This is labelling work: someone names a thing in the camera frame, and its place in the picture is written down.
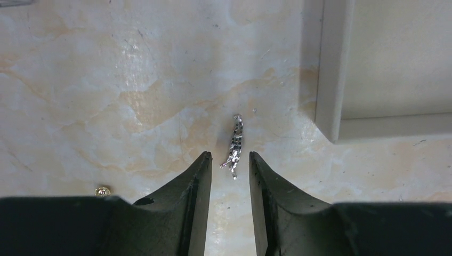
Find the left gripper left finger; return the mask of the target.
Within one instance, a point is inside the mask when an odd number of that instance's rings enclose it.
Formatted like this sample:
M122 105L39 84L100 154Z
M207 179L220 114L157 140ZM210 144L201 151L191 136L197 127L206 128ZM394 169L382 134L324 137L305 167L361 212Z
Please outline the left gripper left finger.
M119 196L1 198L1 255L203 255L212 155L129 203Z

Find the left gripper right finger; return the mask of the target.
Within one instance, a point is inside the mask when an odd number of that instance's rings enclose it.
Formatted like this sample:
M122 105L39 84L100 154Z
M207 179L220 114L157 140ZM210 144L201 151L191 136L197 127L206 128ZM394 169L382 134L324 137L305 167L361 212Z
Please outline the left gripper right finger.
M258 255L451 255L451 204L329 204L256 152L249 183Z

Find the small gold stud earring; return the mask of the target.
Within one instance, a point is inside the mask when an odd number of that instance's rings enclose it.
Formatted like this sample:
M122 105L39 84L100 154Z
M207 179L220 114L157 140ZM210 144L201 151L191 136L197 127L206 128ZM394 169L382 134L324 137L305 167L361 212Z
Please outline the small gold stud earring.
M111 195L111 190L108 187L98 187L95 189L94 194L96 197L108 197Z

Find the beige compartment jewelry tray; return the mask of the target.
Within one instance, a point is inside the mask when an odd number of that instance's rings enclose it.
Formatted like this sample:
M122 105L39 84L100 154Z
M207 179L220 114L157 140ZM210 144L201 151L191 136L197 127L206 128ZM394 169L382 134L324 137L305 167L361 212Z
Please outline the beige compartment jewelry tray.
M325 1L315 123L334 144L451 137L451 1Z

